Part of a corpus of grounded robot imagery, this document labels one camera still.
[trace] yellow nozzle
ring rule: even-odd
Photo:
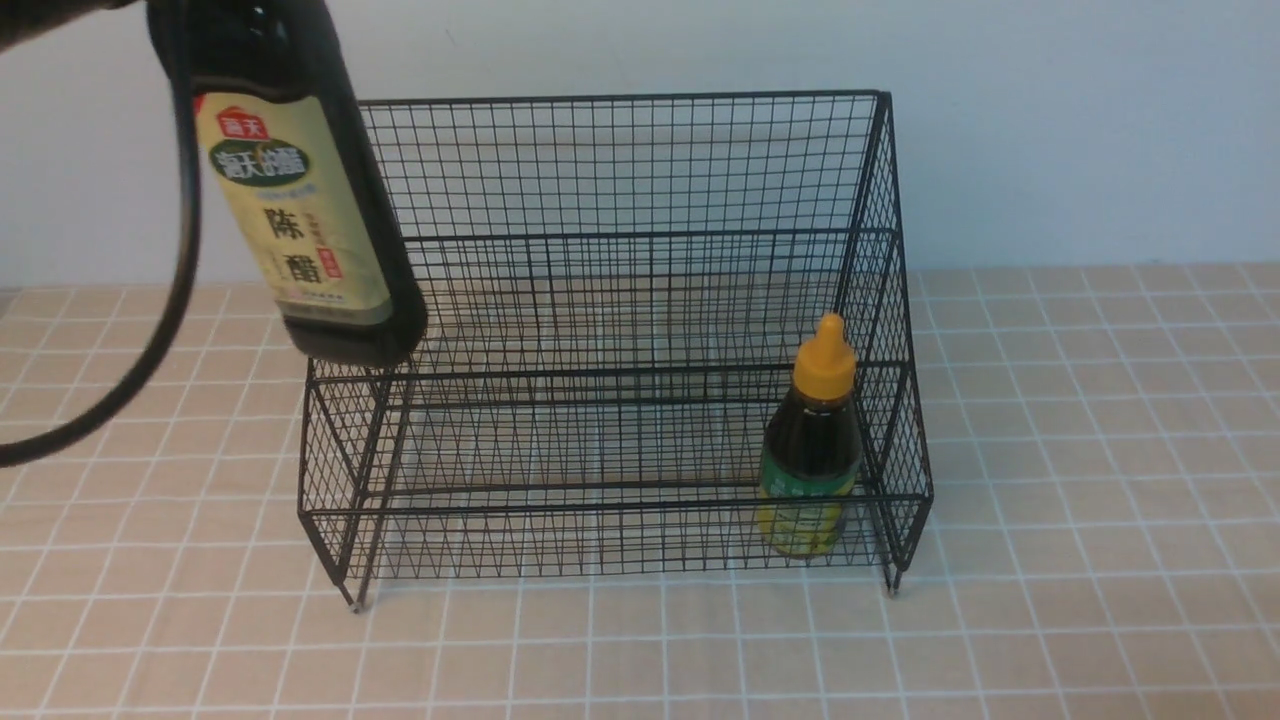
[[[835,313],[822,316],[818,332],[800,346],[791,382],[814,400],[840,400],[854,389],[858,356],[845,342],[845,320]]]

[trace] red logo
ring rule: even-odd
[[[223,128],[224,137],[236,140],[271,140],[266,135],[266,123],[262,118],[246,113],[239,108],[228,108],[218,113],[218,126]]]
[[[333,250],[316,247],[316,254],[320,255],[320,264],[324,265],[324,273],[330,278],[342,279],[342,268],[338,266],[338,258],[333,254]]]

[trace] white wall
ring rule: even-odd
[[[891,90],[915,266],[1280,259],[1275,0],[329,5],[362,97]],[[168,278],[141,4],[0,56],[0,287]],[[255,277],[216,193],[205,227],[202,277]]]

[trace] plastic squeeze bottle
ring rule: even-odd
[[[863,443],[854,410],[858,359],[845,342],[845,322],[827,314],[800,346],[791,389],[764,430],[760,497],[841,497],[863,471]],[[791,557],[831,552],[844,530],[844,505],[762,505],[756,521],[774,550]]]

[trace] metal wire rack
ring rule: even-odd
[[[374,578],[792,565],[897,589],[933,486],[888,94],[362,110],[430,327],[396,369],[308,369],[298,514],[348,603]],[[826,311],[868,479],[836,550],[794,560],[754,523],[760,441]]]

